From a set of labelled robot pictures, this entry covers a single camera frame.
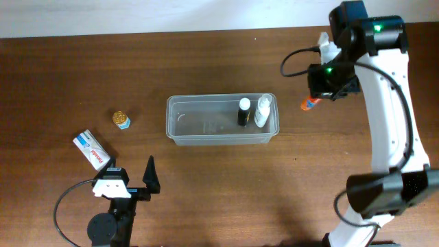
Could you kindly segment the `white medicine box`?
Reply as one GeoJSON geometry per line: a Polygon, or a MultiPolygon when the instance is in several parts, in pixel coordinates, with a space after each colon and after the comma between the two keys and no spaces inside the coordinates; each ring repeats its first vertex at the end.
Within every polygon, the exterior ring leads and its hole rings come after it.
{"type": "Polygon", "coordinates": [[[90,130],[81,132],[77,137],[73,139],[73,143],[83,153],[89,163],[96,171],[100,171],[104,168],[107,162],[110,160],[110,155],[100,145],[97,139],[92,135],[90,130]]]}

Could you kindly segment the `orange tube white cap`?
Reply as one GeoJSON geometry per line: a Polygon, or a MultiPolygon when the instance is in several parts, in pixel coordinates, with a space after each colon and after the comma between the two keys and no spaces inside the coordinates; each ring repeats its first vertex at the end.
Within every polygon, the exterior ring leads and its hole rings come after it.
{"type": "Polygon", "coordinates": [[[304,111],[308,111],[318,105],[321,101],[320,98],[308,97],[302,101],[300,108],[304,111]]]}

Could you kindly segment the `dark bottle white cap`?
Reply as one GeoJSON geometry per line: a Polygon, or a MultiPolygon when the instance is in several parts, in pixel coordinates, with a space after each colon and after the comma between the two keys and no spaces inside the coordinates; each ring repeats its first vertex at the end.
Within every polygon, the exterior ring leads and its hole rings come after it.
{"type": "Polygon", "coordinates": [[[247,98],[239,100],[239,110],[237,113],[237,123],[239,126],[246,126],[250,118],[251,101],[247,98]]]}

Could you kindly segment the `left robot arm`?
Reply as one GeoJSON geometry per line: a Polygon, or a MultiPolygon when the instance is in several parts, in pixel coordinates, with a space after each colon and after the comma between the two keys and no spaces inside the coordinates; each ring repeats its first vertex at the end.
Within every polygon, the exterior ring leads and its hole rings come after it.
{"type": "Polygon", "coordinates": [[[107,212],[95,215],[87,226],[87,235],[93,246],[129,246],[136,215],[137,202],[151,200],[161,186],[156,173],[154,157],[150,156],[143,175],[144,187],[128,187],[127,171],[117,167],[111,158],[92,182],[93,193],[110,201],[107,212]]]}

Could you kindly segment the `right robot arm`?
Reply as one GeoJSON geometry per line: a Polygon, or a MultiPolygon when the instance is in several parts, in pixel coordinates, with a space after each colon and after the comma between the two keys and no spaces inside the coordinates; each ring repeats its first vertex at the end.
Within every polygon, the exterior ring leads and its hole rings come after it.
{"type": "Polygon", "coordinates": [[[408,85],[408,41],[399,16],[370,17],[362,1],[344,1],[329,15],[333,41],[320,39],[312,64],[313,98],[362,92],[372,139],[372,171],[349,176],[348,210],[324,246],[370,246],[378,230],[438,190],[418,135],[408,85]]]}

